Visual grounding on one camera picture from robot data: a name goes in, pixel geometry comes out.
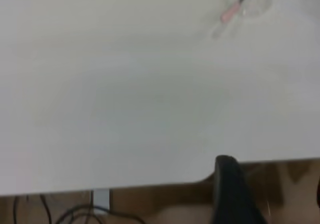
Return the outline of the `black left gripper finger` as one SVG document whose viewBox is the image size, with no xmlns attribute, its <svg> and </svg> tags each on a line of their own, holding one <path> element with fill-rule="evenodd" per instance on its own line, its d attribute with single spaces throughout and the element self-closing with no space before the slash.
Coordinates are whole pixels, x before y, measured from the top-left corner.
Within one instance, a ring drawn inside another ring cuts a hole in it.
<svg viewBox="0 0 320 224">
<path fill-rule="evenodd" d="M 228 155 L 219 155 L 214 166 L 213 224 L 267 223 L 258 209 L 238 161 Z"/>
</svg>

